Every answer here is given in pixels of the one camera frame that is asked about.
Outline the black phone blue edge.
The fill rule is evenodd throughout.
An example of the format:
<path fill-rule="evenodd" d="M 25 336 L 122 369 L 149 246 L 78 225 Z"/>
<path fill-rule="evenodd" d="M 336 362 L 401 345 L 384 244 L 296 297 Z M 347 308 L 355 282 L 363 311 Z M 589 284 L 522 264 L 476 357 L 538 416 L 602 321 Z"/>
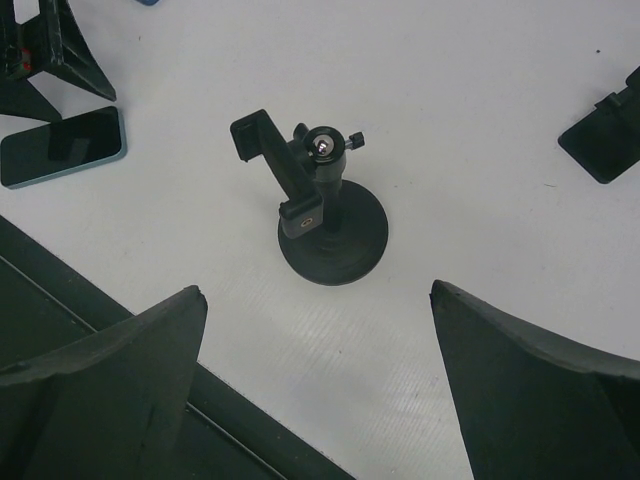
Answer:
<path fill-rule="evenodd" d="M 6 136 L 1 185 L 17 189 L 123 158 L 124 118 L 114 106 Z"/>

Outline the black round-base phone stand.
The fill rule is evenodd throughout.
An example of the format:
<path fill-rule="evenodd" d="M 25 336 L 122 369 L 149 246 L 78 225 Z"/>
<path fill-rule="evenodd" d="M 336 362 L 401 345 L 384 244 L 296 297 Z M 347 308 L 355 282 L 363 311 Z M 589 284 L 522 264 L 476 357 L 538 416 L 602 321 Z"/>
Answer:
<path fill-rule="evenodd" d="M 371 191 L 343 178 L 347 152 L 365 146 L 363 133 L 300 123 L 286 140 L 263 109 L 234 121 L 230 133 L 239 158 L 263 157 L 287 197 L 278 244 L 298 275 L 342 286 L 377 266 L 389 238 L 386 212 Z"/>

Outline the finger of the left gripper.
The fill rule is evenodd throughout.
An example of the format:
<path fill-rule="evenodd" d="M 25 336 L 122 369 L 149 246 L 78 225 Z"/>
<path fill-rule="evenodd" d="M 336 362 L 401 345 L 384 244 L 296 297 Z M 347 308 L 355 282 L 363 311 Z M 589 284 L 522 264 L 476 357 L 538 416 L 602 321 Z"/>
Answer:
<path fill-rule="evenodd" d="M 68 1 L 39 1 L 29 21 L 29 52 L 35 73 L 46 72 L 106 100 L 116 90 L 89 49 Z"/>
<path fill-rule="evenodd" d="M 13 1 L 1 2 L 1 114 L 44 122 L 62 119 L 56 108 L 30 83 L 32 53 Z"/>

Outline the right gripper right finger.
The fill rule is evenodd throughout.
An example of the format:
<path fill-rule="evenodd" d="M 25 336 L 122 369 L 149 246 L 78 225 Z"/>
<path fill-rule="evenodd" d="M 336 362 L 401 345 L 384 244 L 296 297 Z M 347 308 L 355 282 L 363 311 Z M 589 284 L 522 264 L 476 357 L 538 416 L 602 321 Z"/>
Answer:
<path fill-rule="evenodd" d="M 636 479 L 639 363 L 509 315 L 442 280 L 430 293 L 476 479 Z"/>

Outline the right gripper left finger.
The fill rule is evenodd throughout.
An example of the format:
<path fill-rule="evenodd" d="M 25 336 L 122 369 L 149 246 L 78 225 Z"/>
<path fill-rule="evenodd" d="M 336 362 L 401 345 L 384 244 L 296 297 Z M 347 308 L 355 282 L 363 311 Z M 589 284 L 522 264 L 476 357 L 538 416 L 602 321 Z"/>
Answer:
<path fill-rule="evenodd" d="M 4 479 L 177 479 L 207 301 L 189 286 L 1 371 Z"/>

